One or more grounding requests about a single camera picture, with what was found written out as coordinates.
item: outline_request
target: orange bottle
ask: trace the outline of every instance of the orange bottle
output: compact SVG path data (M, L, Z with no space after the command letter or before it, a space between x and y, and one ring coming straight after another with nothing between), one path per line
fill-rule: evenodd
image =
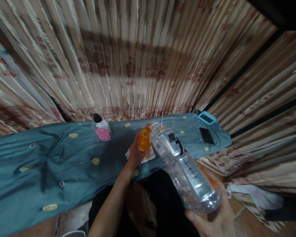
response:
M150 125L151 123L147 124L147 126L145 126L139 134L138 145L141 151L145 151L149 147L151 147L151 143L150 143L151 129L149 128Z

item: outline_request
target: pink label bottle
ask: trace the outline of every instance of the pink label bottle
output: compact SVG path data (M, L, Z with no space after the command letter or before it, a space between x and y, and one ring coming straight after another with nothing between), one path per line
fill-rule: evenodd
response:
M112 130L110 124L105 119L102 119L100 115L93 115L91 126L93 131L95 131L102 142L112 139Z

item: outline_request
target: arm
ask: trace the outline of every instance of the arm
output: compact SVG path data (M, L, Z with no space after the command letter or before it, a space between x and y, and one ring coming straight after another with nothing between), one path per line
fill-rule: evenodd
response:
M131 152L126 165L117 177L115 184L99 210L88 234L88 237L115 236L121 219L126 193L135 168L148 154L138 147L138 135L131 145Z

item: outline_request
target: bottle cap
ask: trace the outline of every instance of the bottle cap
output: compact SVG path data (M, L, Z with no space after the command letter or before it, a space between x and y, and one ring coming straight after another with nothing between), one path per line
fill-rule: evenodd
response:
M153 121L153 122L151 122L149 128L150 128L151 130L155 130L155 129L157 129L157 128L160 128L160 123L159 123L159 122L156 122L156 121Z
M98 115L98 114L94 114L94 115L93 115L93 120L94 120L94 122L99 123L99 122L102 121L102 118L101 118L100 115Z

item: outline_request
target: white cloth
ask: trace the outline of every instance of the white cloth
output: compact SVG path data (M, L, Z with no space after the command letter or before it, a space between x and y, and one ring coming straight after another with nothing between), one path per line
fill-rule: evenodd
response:
M125 153L126 158L128 159L129 155L131 153L131 148L128 148L128 151ZM142 160L141 163L147 162L149 160L152 160L153 158L155 158L156 155L154 153L154 150L152 148L152 146L149 148L149 153L148 155Z
M255 205L260 210L276 210L283 206L283 197L260 189L254 185L233 185L229 184L226 188L227 194L230 192L250 194Z

